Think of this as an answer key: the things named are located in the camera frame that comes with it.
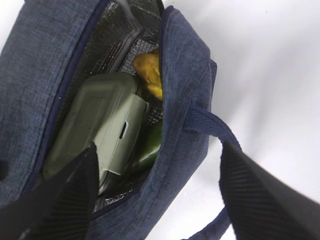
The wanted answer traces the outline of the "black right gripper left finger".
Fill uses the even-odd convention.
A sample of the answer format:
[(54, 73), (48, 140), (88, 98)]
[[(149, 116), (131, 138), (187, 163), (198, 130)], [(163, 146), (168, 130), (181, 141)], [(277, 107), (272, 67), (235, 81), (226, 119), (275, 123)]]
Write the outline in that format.
[(99, 191), (94, 143), (60, 172), (0, 210), (2, 240), (84, 240)]

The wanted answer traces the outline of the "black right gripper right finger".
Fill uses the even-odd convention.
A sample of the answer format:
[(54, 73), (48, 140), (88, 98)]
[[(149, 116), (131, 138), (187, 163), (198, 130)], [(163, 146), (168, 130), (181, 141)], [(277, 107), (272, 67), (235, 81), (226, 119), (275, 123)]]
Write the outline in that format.
[(318, 240), (320, 205), (223, 144), (219, 187), (238, 240)]

